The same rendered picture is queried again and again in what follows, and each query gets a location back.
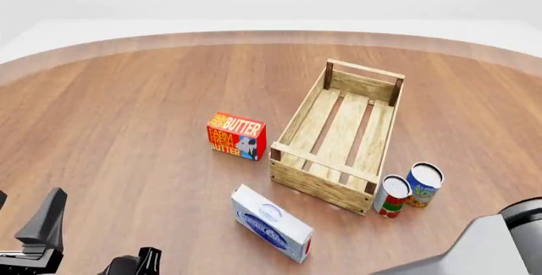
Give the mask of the wooden slat tray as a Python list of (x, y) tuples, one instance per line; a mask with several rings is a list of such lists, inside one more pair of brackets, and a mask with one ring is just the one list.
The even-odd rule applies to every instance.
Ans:
[(363, 215), (379, 186), (405, 76), (330, 59), (270, 146), (275, 183)]

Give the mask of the blue soup tin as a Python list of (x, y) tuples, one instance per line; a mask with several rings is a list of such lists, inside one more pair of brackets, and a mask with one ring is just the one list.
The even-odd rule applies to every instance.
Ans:
[(426, 207), (444, 183), (444, 175), (435, 165), (429, 162), (417, 162), (412, 165), (406, 176), (412, 194), (406, 200), (411, 206)]

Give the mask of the red butter box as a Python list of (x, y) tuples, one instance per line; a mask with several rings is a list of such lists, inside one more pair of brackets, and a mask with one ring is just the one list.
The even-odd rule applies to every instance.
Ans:
[(254, 119), (216, 112), (207, 122), (212, 150), (258, 161), (267, 147), (266, 124)]

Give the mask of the white and blue food box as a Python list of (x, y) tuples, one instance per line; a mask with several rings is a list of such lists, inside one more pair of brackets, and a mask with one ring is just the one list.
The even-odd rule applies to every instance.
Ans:
[(240, 185), (230, 197), (235, 219), (275, 249), (301, 264), (311, 250), (314, 228)]

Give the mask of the tin with tomato print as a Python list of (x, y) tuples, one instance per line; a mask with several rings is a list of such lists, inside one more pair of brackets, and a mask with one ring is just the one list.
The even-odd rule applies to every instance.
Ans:
[(376, 193), (373, 208), (382, 217), (395, 218), (401, 213), (410, 195), (412, 188), (404, 178), (399, 175), (387, 175)]

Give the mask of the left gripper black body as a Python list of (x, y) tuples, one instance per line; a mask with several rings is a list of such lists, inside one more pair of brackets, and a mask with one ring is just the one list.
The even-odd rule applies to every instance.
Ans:
[(56, 249), (34, 247), (31, 251), (0, 251), (0, 275), (54, 275), (64, 258)]

